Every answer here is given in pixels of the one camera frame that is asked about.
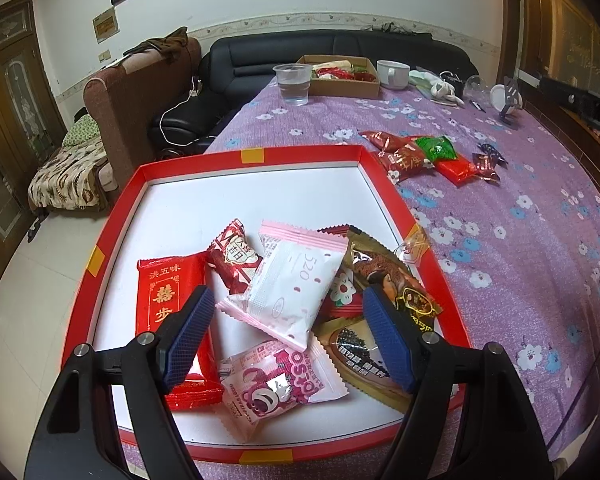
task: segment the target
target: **plastic cup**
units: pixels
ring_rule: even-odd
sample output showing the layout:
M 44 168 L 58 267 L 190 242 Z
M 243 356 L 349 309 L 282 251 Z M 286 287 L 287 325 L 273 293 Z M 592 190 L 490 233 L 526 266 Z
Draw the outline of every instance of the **plastic cup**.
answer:
M 309 102 L 312 68 L 311 65 L 301 63 L 286 63 L 273 67 L 280 95 L 286 104 L 301 106 Z

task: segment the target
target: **gold snack package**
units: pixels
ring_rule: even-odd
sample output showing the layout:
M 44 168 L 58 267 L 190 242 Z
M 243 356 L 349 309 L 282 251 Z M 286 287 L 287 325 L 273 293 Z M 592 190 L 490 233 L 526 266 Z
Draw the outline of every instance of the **gold snack package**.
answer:
M 363 317 L 327 321 L 317 327 L 315 335 L 345 382 L 394 410 L 407 411 L 412 396 L 389 377 Z
M 353 271 L 356 288 L 371 283 L 382 285 L 384 293 L 399 312 L 410 314 L 423 332 L 433 330 L 433 319 L 442 312 L 436 300 L 413 277 L 409 267 L 380 242 L 350 226 L 349 246 L 342 264 Z

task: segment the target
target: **green pillow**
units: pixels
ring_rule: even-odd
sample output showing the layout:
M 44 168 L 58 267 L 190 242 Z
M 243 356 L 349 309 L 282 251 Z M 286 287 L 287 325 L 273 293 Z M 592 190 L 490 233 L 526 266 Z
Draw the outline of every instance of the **green pillow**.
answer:
M 98 124 L 89 114 L 81 117 L 69 129 L 62 140 L 62 146 L 68 148 L 82 144 L 86 140 L 93 139 L 100 135 Z

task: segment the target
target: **box of snacks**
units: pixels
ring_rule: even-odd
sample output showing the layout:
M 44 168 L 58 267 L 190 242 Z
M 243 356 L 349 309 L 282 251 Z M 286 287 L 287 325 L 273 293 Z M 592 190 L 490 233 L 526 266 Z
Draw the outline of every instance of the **box of snacks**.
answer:
M 378 97 L 378 73 L 366 57 L 305 55 L 298 63 L 314 66 L 309 95 Z

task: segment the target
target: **pink and white snack package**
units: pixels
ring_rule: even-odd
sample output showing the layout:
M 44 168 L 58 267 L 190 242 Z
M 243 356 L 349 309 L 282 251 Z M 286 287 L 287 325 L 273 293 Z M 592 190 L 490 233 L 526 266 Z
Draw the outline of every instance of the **pink and white snack package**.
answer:
M 269 221 L 258 234 L 265 253 L 255 276 L 245 293 L 228 296 L 216 308 L 303 352 L 348 240 Z
M 349 393 L 329 355 L 311 334 L 306 351 L 271 340 L 220 363 L 224 394 L 216 413 L 238 440 L 247 441 L 258 423 L 298 404 L 335 400 Z

